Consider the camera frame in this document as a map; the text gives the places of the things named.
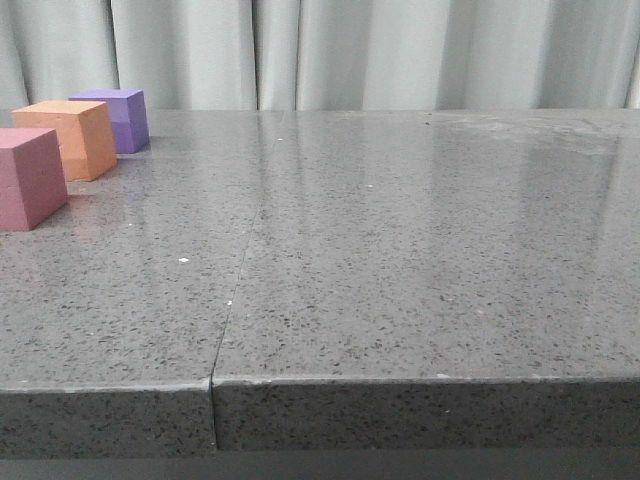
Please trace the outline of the grey curtain backdrop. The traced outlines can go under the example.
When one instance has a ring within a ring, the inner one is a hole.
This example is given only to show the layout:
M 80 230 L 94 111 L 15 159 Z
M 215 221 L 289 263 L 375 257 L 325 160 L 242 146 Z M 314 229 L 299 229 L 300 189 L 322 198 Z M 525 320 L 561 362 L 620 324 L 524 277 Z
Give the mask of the grey curtain backdrop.
M 635 108 L 635 1 L 5 1 L 1 104 Z

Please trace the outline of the pink foam cube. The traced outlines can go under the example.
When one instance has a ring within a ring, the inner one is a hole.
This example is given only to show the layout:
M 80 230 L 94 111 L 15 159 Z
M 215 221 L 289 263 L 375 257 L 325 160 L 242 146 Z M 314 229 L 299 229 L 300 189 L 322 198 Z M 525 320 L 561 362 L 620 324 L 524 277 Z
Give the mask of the pink foam cube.
M 1 229 L 28 231 L 67 203 L 56 131 L 1 130 Z

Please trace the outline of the orange foam cube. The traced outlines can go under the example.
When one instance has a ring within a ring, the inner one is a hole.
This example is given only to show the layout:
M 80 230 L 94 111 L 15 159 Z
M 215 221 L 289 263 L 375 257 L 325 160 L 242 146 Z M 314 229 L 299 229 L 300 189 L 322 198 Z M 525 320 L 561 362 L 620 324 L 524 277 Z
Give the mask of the orange foam cube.
M 117 165 L 108 104 L 48 100 L 12 111 L 16 127 L 54 128 L 67 181 L 92 181 Z

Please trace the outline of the purple foam cube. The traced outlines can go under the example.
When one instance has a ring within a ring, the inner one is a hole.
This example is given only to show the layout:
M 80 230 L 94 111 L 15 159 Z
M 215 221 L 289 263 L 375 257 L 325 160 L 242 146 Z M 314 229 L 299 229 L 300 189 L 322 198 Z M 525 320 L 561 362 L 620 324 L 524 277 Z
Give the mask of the purple foam cube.
M 149 143 L 145 98 L 141 89 L 87 90 L 70 96 L 69 100 L 108 104 L 117 153 L 136 153 Z

